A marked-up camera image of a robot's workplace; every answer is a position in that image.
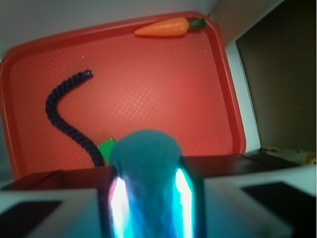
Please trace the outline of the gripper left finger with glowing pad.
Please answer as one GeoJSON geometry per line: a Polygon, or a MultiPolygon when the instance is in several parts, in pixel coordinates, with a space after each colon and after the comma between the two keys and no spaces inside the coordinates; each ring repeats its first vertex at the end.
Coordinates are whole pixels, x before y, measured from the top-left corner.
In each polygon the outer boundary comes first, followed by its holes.
{"type": "Polygon", "coordinates": [[[113,167],[35,173],[0,189],[2,238],[112,238],[113,167]]]}

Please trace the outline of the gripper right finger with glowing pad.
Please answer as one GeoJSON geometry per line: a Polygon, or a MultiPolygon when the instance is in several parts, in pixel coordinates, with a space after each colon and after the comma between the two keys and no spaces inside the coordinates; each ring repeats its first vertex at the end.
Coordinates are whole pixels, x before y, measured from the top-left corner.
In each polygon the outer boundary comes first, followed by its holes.
{"type": "Polygon", "coordinates": [[[267,154],[183,157],[186,238],[314,238],[317,169],[267,154]]]}

